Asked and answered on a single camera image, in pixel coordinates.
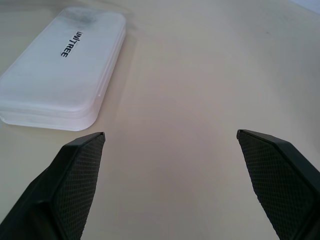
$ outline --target translucent plastic box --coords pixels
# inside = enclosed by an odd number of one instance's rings
[[[90,127],[125,35],[120,13],[64,9],[1,76],[1,120],[70,131]]]

